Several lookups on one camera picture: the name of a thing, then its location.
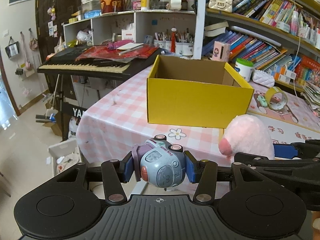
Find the blue toy car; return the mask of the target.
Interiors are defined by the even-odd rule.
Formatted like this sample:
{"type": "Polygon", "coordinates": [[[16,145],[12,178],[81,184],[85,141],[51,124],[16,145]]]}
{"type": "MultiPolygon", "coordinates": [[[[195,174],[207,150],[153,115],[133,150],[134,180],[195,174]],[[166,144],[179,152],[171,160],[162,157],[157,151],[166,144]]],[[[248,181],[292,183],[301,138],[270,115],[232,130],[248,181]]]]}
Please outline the blue toy car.
{"type": "Polygon", "coordinates": [[[143,145],[134,145],[131,154],[136,181],[166,189],[180,185],[185,179],[183,147],[169,143],[163,134],[146,140],[143,145]]]}

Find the pink plush toy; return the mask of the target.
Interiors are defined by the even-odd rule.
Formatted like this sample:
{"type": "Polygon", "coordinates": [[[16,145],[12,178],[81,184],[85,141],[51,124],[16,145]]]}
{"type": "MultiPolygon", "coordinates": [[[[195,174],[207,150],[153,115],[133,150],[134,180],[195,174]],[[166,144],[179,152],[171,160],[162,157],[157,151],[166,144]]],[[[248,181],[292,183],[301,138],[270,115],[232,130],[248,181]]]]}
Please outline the pink plush toy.
{"type": "Polygon", "coordinates": [[[256,116],[236,116],[226,127],[219,151],[230,161],[237,153],[259,155],[273,160],[274,146],[268,127],[256,116]]]}

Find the yellow tape roll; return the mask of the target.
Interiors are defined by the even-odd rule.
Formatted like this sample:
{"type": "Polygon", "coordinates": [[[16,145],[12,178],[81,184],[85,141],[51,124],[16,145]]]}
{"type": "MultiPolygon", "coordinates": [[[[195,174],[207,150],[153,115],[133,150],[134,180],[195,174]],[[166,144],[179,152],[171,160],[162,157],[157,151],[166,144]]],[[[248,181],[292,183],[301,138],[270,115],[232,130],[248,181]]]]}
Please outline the yellow tape roll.
{"type": "Polygon", "coordinates": [[[268,107],[274,111],[281,111],[287,106],[287,96],[279,87],[271,87],[265,93],[268,107]]]}

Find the stack of papers and books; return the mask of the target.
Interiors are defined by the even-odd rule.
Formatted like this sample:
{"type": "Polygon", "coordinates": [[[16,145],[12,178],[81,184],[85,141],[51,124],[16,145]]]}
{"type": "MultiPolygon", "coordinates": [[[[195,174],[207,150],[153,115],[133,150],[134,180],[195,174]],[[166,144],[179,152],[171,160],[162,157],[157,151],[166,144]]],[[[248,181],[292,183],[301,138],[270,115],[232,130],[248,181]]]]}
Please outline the stack of papers and books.
{"type": "Polygon", "coordinates": [[[309,105],[314,115],[319,118],[319,110],[320,110],[320,98],[319,98],[319,87],[306,81],[302,86],[303,92],[301,95],[304,97],[306,103],[309,105]]]}

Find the small green toy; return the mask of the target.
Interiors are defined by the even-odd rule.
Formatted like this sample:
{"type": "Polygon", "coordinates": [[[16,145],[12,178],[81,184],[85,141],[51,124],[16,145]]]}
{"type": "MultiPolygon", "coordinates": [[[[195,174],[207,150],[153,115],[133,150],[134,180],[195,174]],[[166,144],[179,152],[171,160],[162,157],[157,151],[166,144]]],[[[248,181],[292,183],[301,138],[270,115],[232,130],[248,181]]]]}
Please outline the small green toy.
{"type": "Polygon", "coordinates": [[[259,103],[260,103],[261,106],[263,106],[263,107],[267,107],[267,106],[268,106],[268,103],[267,103],[267,101],[266,101],[266,99],[265,99],[264,96],[259,95],[259,96],[257,97],[257,100],[259,101],[259,103]]]}

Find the white orange box lower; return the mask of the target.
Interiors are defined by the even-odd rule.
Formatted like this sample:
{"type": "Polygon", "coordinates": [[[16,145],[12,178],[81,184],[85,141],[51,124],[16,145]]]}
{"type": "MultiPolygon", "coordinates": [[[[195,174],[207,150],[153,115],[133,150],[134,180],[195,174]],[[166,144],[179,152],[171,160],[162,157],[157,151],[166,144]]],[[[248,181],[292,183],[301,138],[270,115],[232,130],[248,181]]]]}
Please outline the white orange box lower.
{"type": "Polygon", "coordinates": [[[283,83],[287,83],[289,84],[291,79],[283,74],[280,74],[278,72],[271,72],[271,75],[274,77],[275,80],[283,82],[283,83]]]}

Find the white orange box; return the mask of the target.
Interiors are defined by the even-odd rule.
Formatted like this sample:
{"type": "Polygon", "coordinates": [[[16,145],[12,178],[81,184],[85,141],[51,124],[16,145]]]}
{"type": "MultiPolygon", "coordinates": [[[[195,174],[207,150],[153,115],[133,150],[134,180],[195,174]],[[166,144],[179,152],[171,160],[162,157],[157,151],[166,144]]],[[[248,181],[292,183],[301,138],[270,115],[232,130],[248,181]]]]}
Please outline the white orange box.
{"type": "Polygon", "coordinates": [[[285,68],[285,67],[280,67],[280,66],[278,66],[278,65],[275,65],[275,66],[273,67],[273,71],[274,71],[274,74],[275,74],[276,76],[279,76],[279,75],[281,74],[281,75],[283,75],[283,76],[285,76],[285,77],[288,77],[288,78],[290,78],[290,79],[293,79],[293,80],[296,79],[296,73],[293,72],[293,71],[291,71],[291,70],[288,70],[288,69],[285,68]]]}
{"type": "Polygon", "coordinates": [[[271,75],[274,77],[275,80],[283,82],[283,83],[287,83],[289,84],[291,79],[283,74],[280,74],[278,72],[271,72],[271,75]]]}

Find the white orange box upper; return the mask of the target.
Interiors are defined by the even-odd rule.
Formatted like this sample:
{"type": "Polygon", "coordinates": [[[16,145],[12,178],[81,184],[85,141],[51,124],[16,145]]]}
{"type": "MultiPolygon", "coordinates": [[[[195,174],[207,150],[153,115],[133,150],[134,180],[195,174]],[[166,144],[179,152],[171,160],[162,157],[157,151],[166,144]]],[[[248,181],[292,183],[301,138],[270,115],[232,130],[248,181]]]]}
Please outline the white orange box upper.
{"type": "Polygon", "coordinates": [[[273,67],[273,71],[274,71],[274,74],[275,74],[276,76],[279,76],[279,75],[281,74],[281,75],[283,75],[283,76],[285,76],[285,77],[288,77],[288,78],[290,78],[290,79],[293,79],[293,80],[296,79],[296,73],[293,72],[293,71],[291,71],[291,70],[288,70],[288,69],[285,68],[285,67],[280,67],[280,66],[278,66],[278,65],[275,65],[275,66],[273,67]]]}

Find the yellow cardboard box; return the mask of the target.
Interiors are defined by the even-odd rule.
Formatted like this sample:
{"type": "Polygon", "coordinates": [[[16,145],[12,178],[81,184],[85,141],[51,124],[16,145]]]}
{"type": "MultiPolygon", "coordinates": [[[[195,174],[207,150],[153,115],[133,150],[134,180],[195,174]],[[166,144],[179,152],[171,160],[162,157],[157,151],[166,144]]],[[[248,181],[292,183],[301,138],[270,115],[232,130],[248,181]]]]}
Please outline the yellow cardboard box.
{"type": "Polygon", "coordinates": [[[157,56],[146,80],[150,124],[226,128],[254,88],[227,62],[157,56]]]}

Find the white jar green lid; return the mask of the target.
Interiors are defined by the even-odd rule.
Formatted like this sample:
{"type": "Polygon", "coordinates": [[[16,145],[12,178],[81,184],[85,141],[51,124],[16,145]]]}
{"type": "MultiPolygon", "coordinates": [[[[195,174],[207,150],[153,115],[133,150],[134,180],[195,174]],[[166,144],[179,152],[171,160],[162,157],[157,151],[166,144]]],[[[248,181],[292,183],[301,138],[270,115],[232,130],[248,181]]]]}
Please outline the white jar green lid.
{"type": "Polygon", "coordinates": [[[235,70],[247,81],[250,81],[252,70],[253,70],[253,62],[237,58],[235,62],[235,70]]]}

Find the row of leaning books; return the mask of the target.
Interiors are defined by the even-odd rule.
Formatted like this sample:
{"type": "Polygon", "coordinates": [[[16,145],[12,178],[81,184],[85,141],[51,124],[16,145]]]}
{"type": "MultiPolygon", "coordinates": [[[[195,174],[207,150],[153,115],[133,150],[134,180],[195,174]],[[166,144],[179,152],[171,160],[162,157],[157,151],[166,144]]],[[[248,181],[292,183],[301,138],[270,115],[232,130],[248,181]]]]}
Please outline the row of leaning books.
{"type": "Polygon", "coordinates": [[[257,34],[249,35],[246,32],[224,27],[204,32],[203,57],[211,59],[215,41],[231,45],[228,63],[235,64],[236,59],[241,58],[253,62],[253,67],[258,69],[287,52],[281,45],[273,44],[266,37],[259,37],[257,34]]]}

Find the red folder on keyboard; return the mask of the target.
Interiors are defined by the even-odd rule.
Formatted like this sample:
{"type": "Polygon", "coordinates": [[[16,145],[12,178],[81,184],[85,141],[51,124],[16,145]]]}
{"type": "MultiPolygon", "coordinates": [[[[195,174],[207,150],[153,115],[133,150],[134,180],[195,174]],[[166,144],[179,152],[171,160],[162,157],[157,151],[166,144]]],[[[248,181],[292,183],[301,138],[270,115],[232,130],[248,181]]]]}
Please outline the red folder on keyboard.
{"type": "Polygon", "coordinates": [[[129,48],[110,49],[108,46],[91,46],[82,52],[75,61],[84,60],[112,60],[128,61],[132,59],[148,59],[152,55],[161,53],[161,48],[150,46],[144,43],[132,45],[129,48]]]}

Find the pink cylindrical humidifier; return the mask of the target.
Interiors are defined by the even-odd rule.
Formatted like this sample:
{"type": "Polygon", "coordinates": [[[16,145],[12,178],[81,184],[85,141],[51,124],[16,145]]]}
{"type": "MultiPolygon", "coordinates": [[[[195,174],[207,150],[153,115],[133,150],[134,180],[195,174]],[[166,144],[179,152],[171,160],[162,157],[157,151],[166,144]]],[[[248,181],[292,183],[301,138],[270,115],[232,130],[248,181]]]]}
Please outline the pink cylindrical humidifier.
{"type": "Polygon", "coordinates": [[[215,41],[211,60],[228,62],[230,57],[231,45],[224,42],[215,41]]]}

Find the black electronic keyboard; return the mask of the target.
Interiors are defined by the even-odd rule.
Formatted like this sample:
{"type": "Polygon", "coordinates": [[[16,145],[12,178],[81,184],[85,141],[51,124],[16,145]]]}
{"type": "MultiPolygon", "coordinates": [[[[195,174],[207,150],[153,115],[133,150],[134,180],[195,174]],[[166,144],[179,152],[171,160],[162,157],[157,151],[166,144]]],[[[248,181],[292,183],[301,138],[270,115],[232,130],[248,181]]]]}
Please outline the black electronic keyboard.
{"type": "Polygon", "coordinates": [[[128,61],[75,59],[91,46],[67,48],[47,59],[37,70],[42,74],[78,75],[126,81],[152,65],[158,55],[128,61]]]}

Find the cream quilted handbag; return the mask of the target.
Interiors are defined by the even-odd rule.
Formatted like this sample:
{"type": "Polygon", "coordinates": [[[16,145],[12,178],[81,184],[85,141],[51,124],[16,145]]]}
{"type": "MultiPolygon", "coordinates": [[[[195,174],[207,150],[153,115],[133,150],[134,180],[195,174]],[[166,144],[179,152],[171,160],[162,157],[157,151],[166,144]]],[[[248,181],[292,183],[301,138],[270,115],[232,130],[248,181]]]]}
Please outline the cream quilted handbag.
{"type": "Polygon", "coordinates": [[[233,0],[209,0],[208,8],[224,12],[232,12],[233,0]]]}

